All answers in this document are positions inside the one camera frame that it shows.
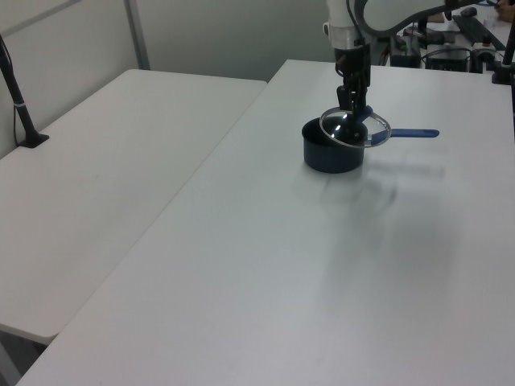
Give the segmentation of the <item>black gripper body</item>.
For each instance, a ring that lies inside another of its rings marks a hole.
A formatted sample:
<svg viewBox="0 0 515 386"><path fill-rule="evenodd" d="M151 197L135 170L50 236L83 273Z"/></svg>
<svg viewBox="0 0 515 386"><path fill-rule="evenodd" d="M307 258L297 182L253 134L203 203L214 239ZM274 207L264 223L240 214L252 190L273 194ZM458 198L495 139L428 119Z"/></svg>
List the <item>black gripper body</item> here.
<svg viewBox="0 0 515 386"><path fill-rule="evenodd" d="M366 44L349 50L334 49L335 69L348 88L370 86L371 55L370 45Z"/></svg>

